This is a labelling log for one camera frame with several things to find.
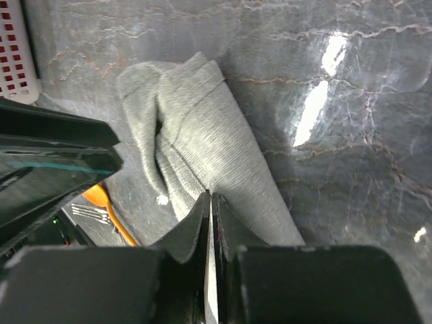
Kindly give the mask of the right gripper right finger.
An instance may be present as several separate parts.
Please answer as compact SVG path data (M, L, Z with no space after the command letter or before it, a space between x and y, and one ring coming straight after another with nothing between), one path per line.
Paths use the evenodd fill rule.
M395 261L373 246L272 246L220 194L212 218L221 323L421 323Z

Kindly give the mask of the grey cloth napkin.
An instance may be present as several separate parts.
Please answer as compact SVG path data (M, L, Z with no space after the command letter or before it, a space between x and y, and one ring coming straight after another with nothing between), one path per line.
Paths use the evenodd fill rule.
M137 63L116 86L144 174L178 219L201 193L216 192L264 241L304 244L216 61L196 53L184 63Z

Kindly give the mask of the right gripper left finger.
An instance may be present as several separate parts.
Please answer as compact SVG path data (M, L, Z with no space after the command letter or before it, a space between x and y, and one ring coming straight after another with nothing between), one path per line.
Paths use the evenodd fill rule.
M39 246L4 266L2 323L204 323L210 194L148 247Z

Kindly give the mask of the clear-handled metal fork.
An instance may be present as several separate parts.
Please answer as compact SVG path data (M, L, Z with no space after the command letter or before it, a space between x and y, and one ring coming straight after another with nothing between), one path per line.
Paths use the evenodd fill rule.
M79 215L91 219L97 220L99 223L110 225L113 228L115 234L119 234L119 230L113 224L110 216L108 216L108 211L101 208L90 207L87 205L80 205L76 203L71 204L72 213L74 215Z

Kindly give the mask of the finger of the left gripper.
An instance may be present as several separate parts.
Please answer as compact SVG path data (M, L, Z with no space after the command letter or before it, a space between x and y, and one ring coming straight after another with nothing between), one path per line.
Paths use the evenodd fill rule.
M104 121L4 98L1 99L1 133L83 146L111 147L119 143L117 134Z
M10 249L122 165L111 146L1 136L1 249Z

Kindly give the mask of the orange plastic spoon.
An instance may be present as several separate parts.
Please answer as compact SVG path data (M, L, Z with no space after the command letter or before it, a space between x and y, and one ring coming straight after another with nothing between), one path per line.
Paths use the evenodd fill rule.
M83 192L82 195L88 202L95 206L103 207L107 211L110 220L113 222L114 226L117 228L123 239L130 246L139 246L139 243L135 241L132 235L127 231L127 229L122 225L121 221L115 215L110 198L102 185L96 184Z

